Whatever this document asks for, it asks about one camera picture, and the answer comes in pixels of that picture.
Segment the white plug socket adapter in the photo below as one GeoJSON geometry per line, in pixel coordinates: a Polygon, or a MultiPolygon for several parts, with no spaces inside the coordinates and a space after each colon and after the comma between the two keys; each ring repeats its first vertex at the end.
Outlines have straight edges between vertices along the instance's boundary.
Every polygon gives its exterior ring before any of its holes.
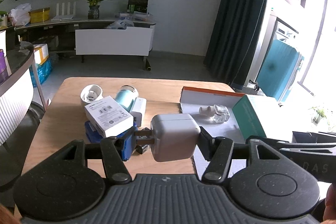
{"type": "Polygon", "coordinates": [[[98,85],[88,85],[81,91],[80,99],[81,105],[85,107],[92,102],[103,99],[103,90],[98,85]]]}

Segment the curved white counter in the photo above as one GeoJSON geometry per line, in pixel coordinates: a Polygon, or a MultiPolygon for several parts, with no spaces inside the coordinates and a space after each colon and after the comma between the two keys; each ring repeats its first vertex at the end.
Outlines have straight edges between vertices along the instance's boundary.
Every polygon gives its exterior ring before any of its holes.
{"type": "Polygon", "coordinates": [[[8,77],[1,83],[1,144],[16,130],[33,100],[34,87],[30,77],[30,66],[33,67],[43,108],[46,108],[34,60],[34,45],[21,42],[13,50],[4,51],[4,54],[8,77]]]}

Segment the light blue cylinder cup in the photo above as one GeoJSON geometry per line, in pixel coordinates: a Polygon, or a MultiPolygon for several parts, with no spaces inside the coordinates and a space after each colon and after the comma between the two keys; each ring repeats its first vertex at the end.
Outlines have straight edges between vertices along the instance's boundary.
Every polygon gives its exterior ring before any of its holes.
{"type": "Polygon", "coordinates": [[[135,99],[139,96],[138,90],[130,85],[120,87],[114,100],[126,111],[130,111],[135,99]]]}

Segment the blue plastic bag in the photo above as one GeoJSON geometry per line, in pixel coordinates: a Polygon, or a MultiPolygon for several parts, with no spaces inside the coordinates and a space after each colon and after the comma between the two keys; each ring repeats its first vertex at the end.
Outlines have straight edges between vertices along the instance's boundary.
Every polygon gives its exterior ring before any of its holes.
{"type": "MultiPolygon", "coordinates": [[[[36,67],[37,67],[38,79],[39,79],[40,84],[42,85],[48,79],[48,77],[50,76],[52,72],[52,69],[53,69],[52,62],[50,59],[47,59],[42,65],[36,64],[36,67]]],[[[32,66],[29,67],[29,71],[30,71],[30,77],[31,77],[33,87],[36,88],[37,82],[34,76],[32,66]]]]}

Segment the white router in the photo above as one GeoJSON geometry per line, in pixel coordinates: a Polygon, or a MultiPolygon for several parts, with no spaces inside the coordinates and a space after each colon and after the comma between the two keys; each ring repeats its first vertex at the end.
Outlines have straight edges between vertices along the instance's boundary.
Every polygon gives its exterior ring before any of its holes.
{"type": "Polygon", "coordinates": [[[76,15],[76,1],[63,2],[56,4],[56,15],[51,19],[51,21],[61,22],[64,20],[71,20],[76,15]]]}

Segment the white square charger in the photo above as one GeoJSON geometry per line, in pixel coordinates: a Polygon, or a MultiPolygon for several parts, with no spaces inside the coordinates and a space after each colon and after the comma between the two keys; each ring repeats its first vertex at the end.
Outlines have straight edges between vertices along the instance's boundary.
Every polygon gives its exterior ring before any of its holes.
{"type": "Polygon", "coordinates": [[[159,114],[151,120],[151,133],[154,160],[167,162],[192,157],[201,128],[190,114],[159,114]]]}

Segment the blue tin box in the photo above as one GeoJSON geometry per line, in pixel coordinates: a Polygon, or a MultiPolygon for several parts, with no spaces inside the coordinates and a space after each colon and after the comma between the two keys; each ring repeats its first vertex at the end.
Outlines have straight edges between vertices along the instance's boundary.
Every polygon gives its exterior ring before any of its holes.
{"type": "MultiPolygon", "coordinates": [[[[104,139],[98,131],[94,128],[90,121],[84,123],[85,134],[90,143],[100,143],[104,139]]],[[[137,131],[135,123],[133,127],[116,136],[117,140],[114,144],[123,161],[128,161],[136,147],[136,136],[134,132],[137,131]]]]}

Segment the white tv cabinet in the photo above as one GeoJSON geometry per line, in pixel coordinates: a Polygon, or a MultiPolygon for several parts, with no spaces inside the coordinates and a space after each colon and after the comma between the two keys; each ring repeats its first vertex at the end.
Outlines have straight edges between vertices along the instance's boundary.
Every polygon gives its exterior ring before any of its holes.
{"type": "Polygon", "coordinates": [[[87,29],[75,31],[75,52],[84,60],[86,55],[140,56],[146,71],[153,49],[154,26],[116,29],[87,29]]]}

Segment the teal suitcase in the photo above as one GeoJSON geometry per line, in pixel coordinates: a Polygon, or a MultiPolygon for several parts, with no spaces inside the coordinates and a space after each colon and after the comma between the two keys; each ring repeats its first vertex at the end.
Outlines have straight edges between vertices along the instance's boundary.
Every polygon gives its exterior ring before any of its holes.
{"type": "Polygon", "coordinates": [[[303,55],[294,47],[274,40],[257,76],[259,88],[268,97],[284,102],[304,61],[303,55]]]}

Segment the teal green box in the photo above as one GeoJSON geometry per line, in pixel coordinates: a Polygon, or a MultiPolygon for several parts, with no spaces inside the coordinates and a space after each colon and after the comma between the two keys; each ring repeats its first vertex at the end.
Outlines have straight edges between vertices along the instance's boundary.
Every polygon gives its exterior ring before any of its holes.
{"type": "Polygon", "coordinates": [[[293,133],[273,97],[246,94],[232,108],[244,139],[259,136],[292,141],[293,133]]]}

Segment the white plastic bag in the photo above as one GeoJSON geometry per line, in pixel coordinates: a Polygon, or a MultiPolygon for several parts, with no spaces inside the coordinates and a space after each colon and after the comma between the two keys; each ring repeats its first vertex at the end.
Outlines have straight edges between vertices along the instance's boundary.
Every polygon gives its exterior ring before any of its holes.
{"type": "Polygon", "coordinates": [[[31,19],[30,11],[31,11],[30,3],[24,3],[17,6],[15,9],[11,9],[9,13],[11,24],[15,27],[27,25],[31,19]]]}

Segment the white product box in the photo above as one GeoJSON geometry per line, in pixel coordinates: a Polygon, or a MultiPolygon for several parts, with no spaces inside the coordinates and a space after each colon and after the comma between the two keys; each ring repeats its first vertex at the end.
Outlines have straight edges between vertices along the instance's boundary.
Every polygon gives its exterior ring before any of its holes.
{"type": "Polygon", "coordinates": [[[133,127],[133,116],[111,96],[84,107],[93,127],[104,137],[118,136],[133,127]]]}

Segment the white power bank charger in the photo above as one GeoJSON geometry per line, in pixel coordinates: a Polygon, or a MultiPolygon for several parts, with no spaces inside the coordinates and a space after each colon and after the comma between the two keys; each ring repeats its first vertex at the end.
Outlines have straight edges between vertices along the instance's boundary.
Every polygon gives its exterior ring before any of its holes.
{"type": "Polygon", "coordinates": [[[130,114],[133,116],[134,123],[137,127],[142,126],[142,120],[145,117],[146,112],[146,103],[145,98],[137,97],[130,109],[130,114]]]}

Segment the yellow tin box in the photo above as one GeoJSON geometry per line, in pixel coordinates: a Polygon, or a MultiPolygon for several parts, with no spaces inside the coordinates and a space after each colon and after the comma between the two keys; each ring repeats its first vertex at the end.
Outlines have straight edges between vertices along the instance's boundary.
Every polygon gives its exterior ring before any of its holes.
{"type": "Polygon", "coordinates": [[[30,11],[30,23],[31,24],[45,22],[49,19],[50,19],[50,8],[49,7],[30,11]]]}

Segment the yellow white carton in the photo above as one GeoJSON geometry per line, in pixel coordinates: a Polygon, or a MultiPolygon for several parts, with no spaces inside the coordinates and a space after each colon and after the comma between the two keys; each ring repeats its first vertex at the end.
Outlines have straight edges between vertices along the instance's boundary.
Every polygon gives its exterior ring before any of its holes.
{"type": "Polygon", "coordinates": [[[49,58],[49,49],[46,43],[34,45],[34,60],[37,65],[43,65],[49,58]]]}

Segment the purple storage basket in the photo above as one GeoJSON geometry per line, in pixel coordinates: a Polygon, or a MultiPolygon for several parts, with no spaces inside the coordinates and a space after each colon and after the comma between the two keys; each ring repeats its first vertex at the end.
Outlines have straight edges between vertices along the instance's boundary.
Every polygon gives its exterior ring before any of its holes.
{"type": "Polygon", "coordinates": [[[3,83],[8,77],[6,58],[4,51],[0,49],[0,84],[3,83]]]}

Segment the dark green curtain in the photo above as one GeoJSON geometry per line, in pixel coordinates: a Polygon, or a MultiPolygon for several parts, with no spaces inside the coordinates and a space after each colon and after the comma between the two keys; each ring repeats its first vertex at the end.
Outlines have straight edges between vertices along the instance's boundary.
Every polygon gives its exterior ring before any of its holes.
{"type": "Polygon", "coordinates": [[[221,0],[204,64],[219,81],[244,86],[267,0],[221,0]]]}

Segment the orange edged cardboard tray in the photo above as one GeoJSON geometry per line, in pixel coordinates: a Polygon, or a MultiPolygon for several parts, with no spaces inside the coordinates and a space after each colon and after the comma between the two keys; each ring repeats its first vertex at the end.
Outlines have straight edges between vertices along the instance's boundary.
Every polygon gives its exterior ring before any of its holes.
{"type": "Polygon", "coordinates": [[[185,86],[180,107],[214,138],[243,144],[251,136],[293,141],[285,114],[273,97],[185,86]]]}

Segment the clear plastic bottle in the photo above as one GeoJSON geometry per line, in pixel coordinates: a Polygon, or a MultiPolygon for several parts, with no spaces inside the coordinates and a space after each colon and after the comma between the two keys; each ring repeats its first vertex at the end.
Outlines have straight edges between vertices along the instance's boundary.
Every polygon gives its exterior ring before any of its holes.
{"type": "Polygon", "coordinates": [[[213,124],[222,124],[227,122],[230,118],[230,112],[228,108],[223,105],[200,107],[199,114],[207,117],[207,119],[213,124]]]}

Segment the dark picture frame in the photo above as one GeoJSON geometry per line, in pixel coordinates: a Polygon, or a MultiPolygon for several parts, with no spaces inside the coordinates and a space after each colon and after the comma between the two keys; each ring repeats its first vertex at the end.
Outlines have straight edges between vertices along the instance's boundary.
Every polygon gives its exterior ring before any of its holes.
{"type": "Polygon", "coordinates": [[[148,0],[128,0],[127,10],[130,13],[141,12],[147,14],[148,0]]]}

